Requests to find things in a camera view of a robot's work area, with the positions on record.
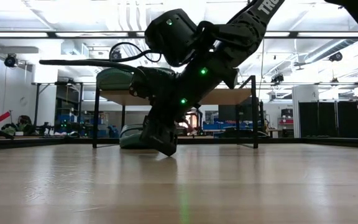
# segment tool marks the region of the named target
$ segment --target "ceiling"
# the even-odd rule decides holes
[[[203,20],[223,24],[246,4],[247,1],[242,0],[0,0],[0,31],[142,31],[163,12],[176,8],[184,9],[196,24]],[[286,0],[269,23],[268,30],[358,31],[358,25],[345,9],[323,0]],[[107,58],[109,48],[121,41],[147,49],[143,39],[75,39],[66,40],[65,46],[84,44],[89,48],[89,57]],[[0,47],[37,47],[44,54],[21,55],[23,60],[37,63],[39,55],[61,58],[61,52],[52,54],[50,48],[62,43],[63,40],[0,40]],[[239,67],[239,82],[249,75],[257,75],[259,82],[270,82],[271,76],[277,73],[284,74],[285,82],[329,82],[333,77],[338,77],[340,82],[358,82],[358,41],[341,50],[344,58],[340,62],[318,60],[302,66],[302,70],[294,66],[295,62],[302,61],[310,53],[320,54],[337,44],[342,43],[340,40],[323,39],[266,39],[258,51]],[[121,53],[123,57],[129,57],[138,52],[132,47],[123,47]],[[163,59],[158,64],[146,63],[145,58],[141,58],[130,64],[166,67],[164,62]],[[59,75],[94,82],[97,71],[95,68],[64,67]],[[290,87],[282,86],[274,90],[268,87],[263,91],[286,93]],[[336,91],[348,93],[354,88],[344,86]]]

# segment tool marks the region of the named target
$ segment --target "duct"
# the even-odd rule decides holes
[[[296,66],[315,63],[345,49],[350,45],[353,45],[356,42],[358,42],[358,39],[331,40],[327,44],[319,47],[317,50],[305,55],[303,59],[304,63],[299,62],[296,64]]]

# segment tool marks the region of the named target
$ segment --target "green led light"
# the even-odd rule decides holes
[[[208,73],[208,69],[207,69],[207,68],[203,68],[203,69],[201,69],[200,73],[201,73],[202,75],[205,75],[205,74]]]

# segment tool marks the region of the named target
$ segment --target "wooden floor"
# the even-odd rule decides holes
[[[358,149],[0,150],[0,223],[358,223]]]

